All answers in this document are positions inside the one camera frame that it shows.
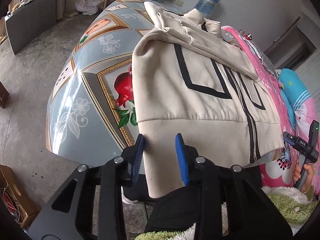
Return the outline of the beige zip jacket black trim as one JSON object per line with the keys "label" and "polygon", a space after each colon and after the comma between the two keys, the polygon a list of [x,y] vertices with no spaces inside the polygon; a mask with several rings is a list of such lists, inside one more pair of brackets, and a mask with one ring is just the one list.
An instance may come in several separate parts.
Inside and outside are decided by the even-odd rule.
{"label": "beige zip jacket black trim", "polygon": [[132,87],[139,132],[147,145],[149,195],[183,186],[175,150],[187,145],[222,167],[247,166],[284,146],[274,101],[249,57],[222,37],[219,22],[197,10],[182,16],[152,2],[154,28],[132,55]]}

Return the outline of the pink floral blanket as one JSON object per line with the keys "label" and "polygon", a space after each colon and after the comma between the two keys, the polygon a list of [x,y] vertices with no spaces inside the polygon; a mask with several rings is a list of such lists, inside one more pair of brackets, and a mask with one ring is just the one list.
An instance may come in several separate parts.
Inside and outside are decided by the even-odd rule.
{"label": "pink floral blanket", "polygon": [[[223,38],[230,44],[242,50],[253,64],[260,81],[268,90],[277,113],[280,118],[282,131],[286,131],[305,141],[309,138],[309,131],[293,128],[289,121],[287,107],[280,93],[278,74],[269,58],[260,48],[247,36],[242,36],[233,27],[225,25],[221,28]],[[260,161],[260,171],[263,185],[269,187],[292,186],[292,173],[296,160],[299,157],[297,150],[293,149],[287,142],[284,147],[264,155]]]}

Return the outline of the fruit pattern blue tablecloth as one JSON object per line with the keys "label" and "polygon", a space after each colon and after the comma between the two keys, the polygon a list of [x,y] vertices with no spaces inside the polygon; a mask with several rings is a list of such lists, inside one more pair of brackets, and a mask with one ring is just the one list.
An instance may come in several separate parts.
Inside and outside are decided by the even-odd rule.
{"label": "fruit pattern blue tablecloth", "polygon": [[57,79],[47,109],[47,147],[81,164],[101,166],[133,146],[139,132],[132,55],[154,28],[145,2],[115,0],[89,26]]}

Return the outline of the blue striped pillow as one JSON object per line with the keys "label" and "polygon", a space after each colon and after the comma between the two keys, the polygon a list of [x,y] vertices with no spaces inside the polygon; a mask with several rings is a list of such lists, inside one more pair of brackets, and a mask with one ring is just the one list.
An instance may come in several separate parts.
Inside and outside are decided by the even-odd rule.
{"label": "blue striped pillow", "polygon": [[312,96],[295,71],[284,68],[277,71],[280,93],[287,107],[290,124],[293,128],[309,131],[316,118]]}

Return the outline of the blue water jug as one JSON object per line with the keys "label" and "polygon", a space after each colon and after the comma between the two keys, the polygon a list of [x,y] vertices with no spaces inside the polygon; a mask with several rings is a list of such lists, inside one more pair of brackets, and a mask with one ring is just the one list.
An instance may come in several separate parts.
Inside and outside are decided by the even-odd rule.
{"label": "blue water jug", "polygon": [[196,5],[195,9],[203,16],[208,17],[211,13],[214,7],[217,3],[219,3],[220,0],[199,0]]}

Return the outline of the white plastic bag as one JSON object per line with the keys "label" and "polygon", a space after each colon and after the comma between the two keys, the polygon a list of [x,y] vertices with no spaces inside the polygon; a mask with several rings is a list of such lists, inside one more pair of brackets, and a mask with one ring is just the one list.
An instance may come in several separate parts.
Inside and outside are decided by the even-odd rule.
{"label": "white plastic bag", "polygon": [[99,11],[99,6],[104,0],[80,0],[75,3],[77,12],[83,15],[94,15]]}

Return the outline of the grey board panel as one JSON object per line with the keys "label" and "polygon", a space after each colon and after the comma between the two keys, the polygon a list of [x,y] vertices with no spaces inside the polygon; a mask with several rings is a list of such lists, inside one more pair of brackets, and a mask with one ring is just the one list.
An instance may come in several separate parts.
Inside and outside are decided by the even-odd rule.
{"label": "grey board panel", "polygon": [[56,24],[56,0],[35,0],[5,16],[5,27],[14,54]]}

